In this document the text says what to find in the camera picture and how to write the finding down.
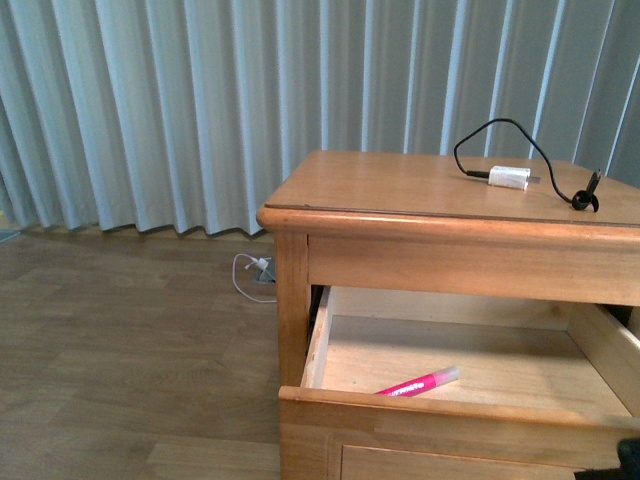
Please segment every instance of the nightstand top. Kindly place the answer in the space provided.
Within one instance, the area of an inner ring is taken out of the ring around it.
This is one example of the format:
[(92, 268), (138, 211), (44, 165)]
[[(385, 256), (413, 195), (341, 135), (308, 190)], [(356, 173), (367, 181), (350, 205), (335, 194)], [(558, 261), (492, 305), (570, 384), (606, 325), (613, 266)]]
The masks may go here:
[[(463, 175), (452, 156), (313, 152), (265, 203), (292, 210), (640, 227), (640, 190), (603, 177), (600, 210), (577, 212), (553, 190), (542, 159), (463, 159), (469, 170), (527, 167), (541, 178), (526, 191), (491, 187)], [(591, 172), (554, 162), (560, 189), (572, 197)]]

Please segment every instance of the wooden floor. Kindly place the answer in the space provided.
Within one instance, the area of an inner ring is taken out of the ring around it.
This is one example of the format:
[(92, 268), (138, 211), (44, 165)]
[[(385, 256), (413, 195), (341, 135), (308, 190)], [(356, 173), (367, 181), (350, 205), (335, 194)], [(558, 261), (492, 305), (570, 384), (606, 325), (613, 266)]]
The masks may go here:
[(276, 308), (231, 284), (235, 253), (272, 248), (0, 244), (0, 478), (279, 478)]

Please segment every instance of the wooden nightstand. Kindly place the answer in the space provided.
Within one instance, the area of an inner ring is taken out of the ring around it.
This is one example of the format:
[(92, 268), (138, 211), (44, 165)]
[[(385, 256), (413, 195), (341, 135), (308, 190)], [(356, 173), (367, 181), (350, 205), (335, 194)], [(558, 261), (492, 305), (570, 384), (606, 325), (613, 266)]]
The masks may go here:
[[(542, 161), (465, 159), (496, 163), (542, 182), (489, 187), (452, 157), (315, 152), (260, 210), (283, 478), (569, 479), (617, 466), (616, 442), (640, 436), (640, 343), (593, 305), (640, 305), (640, 191), (605, 178), (600, 211), (576, 212)], [(590, 177), (554, 168), (569, 196)], [(309, 346), (311, 285), (338, 288)], [(441, 391), (364, 393), (454, 360), (461, 379)]]

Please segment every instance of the white cable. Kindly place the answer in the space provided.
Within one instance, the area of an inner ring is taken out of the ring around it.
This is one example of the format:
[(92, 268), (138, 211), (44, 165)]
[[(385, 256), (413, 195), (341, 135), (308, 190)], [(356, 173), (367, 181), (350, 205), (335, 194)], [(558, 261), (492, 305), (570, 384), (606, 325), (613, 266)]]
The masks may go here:
[(256, 265), (260, 270), (265, 272), (267, 275), (269, 275), (275, 281), (275, 278), (273, 277), (273, 275), (271, 275), (271, 273), (269, 273), (267, 271), (267, 266), (269, 265), (269, 262), (267, 260), (270, 260), (271, 257), (257, 259), (257, 258), (252, 257), (251, 255), (247, 255), (246, 253), (238, 253), (235, 257), (233, 257), (233, 266), (231, 267), (231, 281), (233, 281), (233, 286), (236, 287), (236, 290), (238, 290), (238, 292), (240, 294), (242, 294), (244, 297), (248, 298), (249, 300), (251, 300), (253, 302), (256, 302), (256, 303), (276, 303), (276, 300), (260, 300), (259, 298), (254, 298), (251, 295), (245, 293), (238, 286), (238, 283), (236, 282), (236, 264), (238, 262), (238, 258), (240, 258), (240, 257), (248, 258), (249, 260), (251, 260), (251, 263), (244, 267), (245, 270), (248, 270), (249, 267), (251, 267), (252, 265)]

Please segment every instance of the drawer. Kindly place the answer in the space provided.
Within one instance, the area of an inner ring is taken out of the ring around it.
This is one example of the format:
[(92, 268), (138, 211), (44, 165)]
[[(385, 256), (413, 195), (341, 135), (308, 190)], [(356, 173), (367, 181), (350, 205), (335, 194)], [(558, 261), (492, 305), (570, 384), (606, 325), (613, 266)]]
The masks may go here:
[(282, 478), (570, 480), (618, 467), (639, 416), (640, 341), (598, 306), (332, 287), (280, 390)]

